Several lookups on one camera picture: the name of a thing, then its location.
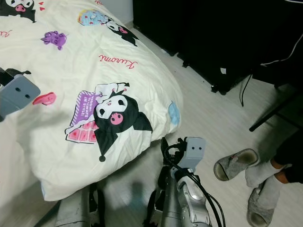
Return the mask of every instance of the black pants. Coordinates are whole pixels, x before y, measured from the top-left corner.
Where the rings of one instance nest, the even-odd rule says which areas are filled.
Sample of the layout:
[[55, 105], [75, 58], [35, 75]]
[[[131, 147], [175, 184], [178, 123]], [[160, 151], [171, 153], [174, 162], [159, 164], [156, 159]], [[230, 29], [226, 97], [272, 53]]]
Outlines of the black pants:
[[274, 160], [281, 164], [293, 164], [285, 169], [285, 175], [290, 183], [303, 183], [303, 130], [285, 140], [276, 151]]

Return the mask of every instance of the kuromi character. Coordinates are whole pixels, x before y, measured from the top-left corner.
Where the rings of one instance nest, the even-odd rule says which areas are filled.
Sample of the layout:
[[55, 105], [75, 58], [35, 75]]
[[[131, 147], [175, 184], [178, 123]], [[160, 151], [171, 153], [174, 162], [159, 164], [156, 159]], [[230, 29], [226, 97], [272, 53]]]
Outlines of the kuromi character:
[[[75, 129], [81, 127], [82, 125], [85, 125], [88, 122], [95, 120], [93, 116], [93, 110], [96, 105], [101, 104], [103, 103], [104, 100], [108, 99], [112, 94], [112, 92], [117, 93], [119, 91], [126, 91], [128, 88], [129, 88], [129, 83], [98, 84], [95, 88], [95, 93], [92, 92], [91, 95], [92, 99], [94, 99], [91, 100], [92, 103], [92, 106], [90, 107], [91, 111], [88, 111], [89, 113], [87, 114], [87, 117], [81, 118], [79, 115], [83, 110], [86, 111], [85, 109], [87, 105], [76, 106], [73, 121], [71, 122], [71, 126], [65, 130], [65, 134], [69, 134]], [[86, 97], [82, 97], [82, 96], [85, 96], [85, 93], [88, 92], [85, 91], [83, 92], [80, 92], [79, 97], [77, 99], [77, 103], [79, 103], [78, 105], [81, 105], [82, 102], [84, 102], [84, 100], [87, 99]]]
[[112, 30], [112, 32], [121, 36], [122, 39], [130, 42], [134, 46], [136, 45], [136, 39], [138, 39], [130, 30], [126, 27], [116, 24], [113, 20], [110, 20], [106, 23], [106, 26]]
[[99, 127], [95, 135], [101, 152], [100, 162], [105, 161], [105, 154], [118, 138], [118, 133], [132, 126], [134, 130], [152, 132], [152, 126], [145, 114], [139, 112], [136, 100], [123, 95], [123, 92], [112, 92], [94, 110], [95, 123]]
[[35, 22], [35, 10], [33, 0], [0, 0], [0, 16], [9, 15], [26, 17]]

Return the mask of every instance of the white cable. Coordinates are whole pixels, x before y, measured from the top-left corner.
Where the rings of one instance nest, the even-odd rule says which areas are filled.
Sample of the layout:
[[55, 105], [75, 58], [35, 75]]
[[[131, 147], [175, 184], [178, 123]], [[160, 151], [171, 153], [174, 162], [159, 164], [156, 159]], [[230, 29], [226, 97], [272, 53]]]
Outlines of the white cable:
[[262, 63], [261, 65], [266, 66], [266, 65], [272, 64], [272, 63], [274, 63], [274, 62], [278, 62], [278, 61], [286, 61], [287, 59], [289, 59], [289, 58], [290, 58], [290, 57], [293, 55], [294, 50], [295, 50], [295, 48], [296, 48], [297, 44], [298, 44], [298, 43], [300, 42], [300, 40], [302, 39], [302, 37], [303, 37], [303, 33], [302, 33], [301, 37], [299, 38], [299, 40], [298, 40], [298, 41], [295, 43], [295, 45], [294, 45], [294, 48], [293, 48], [292, 52], [290, 53], [290, 55], [289, 55], [287, 58], [282, 59], [282, 60], [275, 60], [275, 61], [272, 61], [272, 62], [269, 62], [269, 63]]
[[292, 1], [292, 0], [285, 0], [285, 1], [288, 1], [288, 2], [293, 2], [293, 3], [303, 3], [303, 1]]

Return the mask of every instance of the fuzzy slipper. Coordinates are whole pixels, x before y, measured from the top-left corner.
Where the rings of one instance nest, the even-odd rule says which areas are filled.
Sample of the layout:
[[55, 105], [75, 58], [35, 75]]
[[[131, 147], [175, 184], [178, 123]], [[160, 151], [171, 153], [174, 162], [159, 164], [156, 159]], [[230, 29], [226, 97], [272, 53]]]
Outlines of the fuzzy slipper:
[[275, 209], [266, 210], [257, 206], [257, 199], [264, 184], [260, 184], [259, 188], [255, 188], [248, 200], [247, 221], [253, 227], [269, 226]]
[[228, 181], [258, 161], [259, 155], [256, 151], [250, 148], [244, 149], [217, 161], [214, 165], [214, 174], [218, 180]]

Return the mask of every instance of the person's leg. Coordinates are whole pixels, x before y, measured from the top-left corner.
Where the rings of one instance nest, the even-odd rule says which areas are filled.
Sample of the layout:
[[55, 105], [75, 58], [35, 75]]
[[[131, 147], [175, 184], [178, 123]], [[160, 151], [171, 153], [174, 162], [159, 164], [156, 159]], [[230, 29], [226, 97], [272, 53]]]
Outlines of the person's leg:
[[303, 183], [302, 173], [303, 165], [293, 164], [292, 167], [284, 169], [268, 178], [259, 194], [258, 206], [267, 210], [274, 209], [280, 196], [281, 187], [286, 183]]
[[260, 163], [245, 170], [245, 179], [248, 187], [257, 188], [270, 176], [280, 172], [284, 165], [276, 163], [273, 159]]
[[303, 130], [286, 139], [270, 161], [247, 168], [245, 171], [247, 186], [256, 188], [270, 176], [279, 173], [286, 164], [303, 160], [301, 141], [303, 142]]
[[286, 139], [273, 157], [275, 163], [280, 165], [293, 164], [303, 159], [303, 130], [297, 131]]

